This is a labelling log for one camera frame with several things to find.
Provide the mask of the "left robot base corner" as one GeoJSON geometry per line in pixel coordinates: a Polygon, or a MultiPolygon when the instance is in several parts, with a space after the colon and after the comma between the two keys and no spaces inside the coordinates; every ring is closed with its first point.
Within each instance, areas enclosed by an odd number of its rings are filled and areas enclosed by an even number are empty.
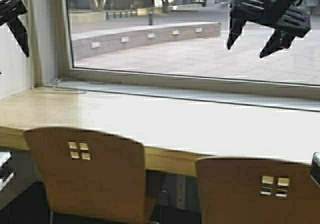
{"type": "Polygon", "coordinates": [[[12,154],[9,151],[0,152],[0,190],[2,191],[14,176],[13,168],[10,165],[12,154]]]}

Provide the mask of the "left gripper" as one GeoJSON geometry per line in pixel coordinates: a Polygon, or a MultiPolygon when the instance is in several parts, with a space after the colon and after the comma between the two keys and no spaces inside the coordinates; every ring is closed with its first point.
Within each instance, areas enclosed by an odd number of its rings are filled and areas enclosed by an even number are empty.
{"type": "Polygon", "coordinates": [[[7,24],[24,55],[30,56],[28,32],[19,16],[28,12],[23,0],[0,0],[0,25],[7,24]]]}

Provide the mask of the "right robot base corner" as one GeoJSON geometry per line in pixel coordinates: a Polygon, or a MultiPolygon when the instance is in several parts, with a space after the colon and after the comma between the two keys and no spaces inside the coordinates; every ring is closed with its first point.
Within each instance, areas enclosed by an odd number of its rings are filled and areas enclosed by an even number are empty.
{"type": "Polygon", "coordinates": [[[312,156],[310,177],[314,183],[320,186],[320,153],[315,152],[312,156]]]}

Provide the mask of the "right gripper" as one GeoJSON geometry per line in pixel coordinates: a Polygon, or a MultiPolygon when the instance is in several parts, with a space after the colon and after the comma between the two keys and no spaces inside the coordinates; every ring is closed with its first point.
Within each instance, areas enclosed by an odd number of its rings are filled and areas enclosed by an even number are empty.
{"type": "Polygon", "coordinates": [[[302,0],[231,0],[227,49],[230,50],[247,22],[275,29],[260,58],[288,49],[296,37],[312,28],[311,16],[299,8],[302,0]]]}

